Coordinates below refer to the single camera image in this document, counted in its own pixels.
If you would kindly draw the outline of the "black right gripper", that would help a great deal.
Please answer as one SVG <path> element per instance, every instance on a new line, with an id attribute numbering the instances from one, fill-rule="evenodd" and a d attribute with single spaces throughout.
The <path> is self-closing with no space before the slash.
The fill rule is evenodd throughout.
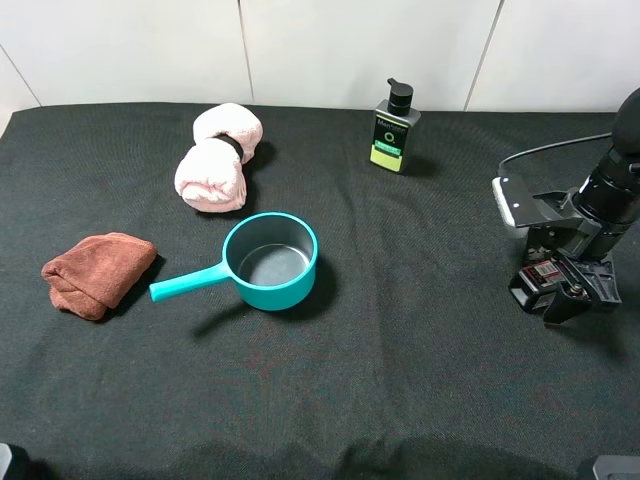
<path id="1" fill-rule="evenodd" d="M 592 306 L 618 306 L 611 251 L 623 236 L 623 193 L 572 189 L 533 196 L 545 222 L 523 228 L 523 265 L 553 261 L 566 276 L 544 311 L 545 323 L 564 323 Z"/>

